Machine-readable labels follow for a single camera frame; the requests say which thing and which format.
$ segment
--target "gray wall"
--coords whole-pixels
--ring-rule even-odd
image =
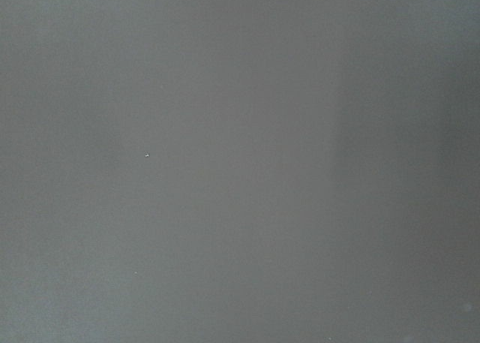
[[[0,341],[477,342],[479,14],[0,0]]]

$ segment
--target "gray surface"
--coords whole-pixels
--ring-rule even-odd
[[[479,14],[0,0],[0,341],[477,342]]]

